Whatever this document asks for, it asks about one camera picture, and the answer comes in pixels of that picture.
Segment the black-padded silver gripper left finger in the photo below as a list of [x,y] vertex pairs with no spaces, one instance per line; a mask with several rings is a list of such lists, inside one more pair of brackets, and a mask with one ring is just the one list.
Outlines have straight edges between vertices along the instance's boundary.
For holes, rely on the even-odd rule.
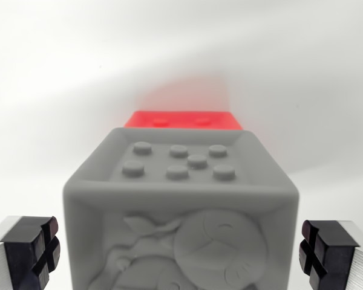
[[57,268],[57,219],[8,216],[0,223],[0,289],[44,289]]

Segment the black-padded silver gripper right finger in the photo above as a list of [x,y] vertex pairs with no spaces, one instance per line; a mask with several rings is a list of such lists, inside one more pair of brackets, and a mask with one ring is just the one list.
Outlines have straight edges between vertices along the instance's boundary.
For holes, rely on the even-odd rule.
[[363,232],[352,221],[302,224],[299,263],[312,289],[363,289]]

